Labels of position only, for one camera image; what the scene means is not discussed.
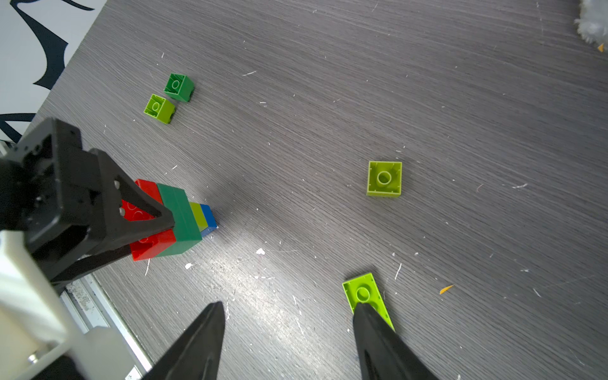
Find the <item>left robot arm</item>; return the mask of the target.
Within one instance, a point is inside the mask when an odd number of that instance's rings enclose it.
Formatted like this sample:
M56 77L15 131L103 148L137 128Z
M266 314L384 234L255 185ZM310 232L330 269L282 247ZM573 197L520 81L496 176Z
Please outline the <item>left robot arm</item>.
M134 368L120 331L83 331L60 295L174 226L75 126L48 118L1 158L1 377L125 379Z

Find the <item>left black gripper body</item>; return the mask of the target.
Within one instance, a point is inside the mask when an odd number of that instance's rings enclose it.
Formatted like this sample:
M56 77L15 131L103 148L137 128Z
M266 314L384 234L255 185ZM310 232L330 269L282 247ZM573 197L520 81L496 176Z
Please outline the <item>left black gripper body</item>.
M22 231L30 253L56 262L100 244L98 156L78 128L47 118L1 160L1 226Z

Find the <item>lime long lego brick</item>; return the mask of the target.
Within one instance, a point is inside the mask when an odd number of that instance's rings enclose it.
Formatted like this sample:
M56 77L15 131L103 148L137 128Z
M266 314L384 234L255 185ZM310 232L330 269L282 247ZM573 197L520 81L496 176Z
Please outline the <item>lime long lego brick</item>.
M369 304L384 319L386 324L394 329L383 296L371 272L343 282L342 287L353 313L355 313L358 304Z

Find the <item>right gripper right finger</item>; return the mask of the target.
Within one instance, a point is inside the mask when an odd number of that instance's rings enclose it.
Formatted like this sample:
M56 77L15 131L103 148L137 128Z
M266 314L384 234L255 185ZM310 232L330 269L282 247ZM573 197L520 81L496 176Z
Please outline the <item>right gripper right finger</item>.
M438 379L371 305L356 305L353 331L363 379Z

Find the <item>dark green long lego brick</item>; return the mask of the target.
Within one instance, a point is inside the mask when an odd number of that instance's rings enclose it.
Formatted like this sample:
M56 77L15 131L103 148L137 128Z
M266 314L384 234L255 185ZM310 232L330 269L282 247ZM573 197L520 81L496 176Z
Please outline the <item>dark green long lego brick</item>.
M173 213L175 225L172 229L176 242L158 254L157 258L186 253L198 244L202 237L185 190L158 184L165 207Z

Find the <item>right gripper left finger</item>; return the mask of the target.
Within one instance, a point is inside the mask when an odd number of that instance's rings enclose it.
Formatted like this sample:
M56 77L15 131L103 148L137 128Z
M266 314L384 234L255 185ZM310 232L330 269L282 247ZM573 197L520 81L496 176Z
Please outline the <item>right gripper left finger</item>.
M223 304L208 304L144 378L217 379L225 324Z

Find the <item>blue lego brick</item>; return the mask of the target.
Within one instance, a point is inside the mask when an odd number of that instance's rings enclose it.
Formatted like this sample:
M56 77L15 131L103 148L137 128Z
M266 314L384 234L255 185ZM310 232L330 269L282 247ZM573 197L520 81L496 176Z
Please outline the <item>blue lego brick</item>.
M205 221L207 223L207 227L201 232L202 237L208 236L210 233L218 229L217 222L215 221L215 217L212 213L212 209L205 204L201 204L201 210L204 214Z

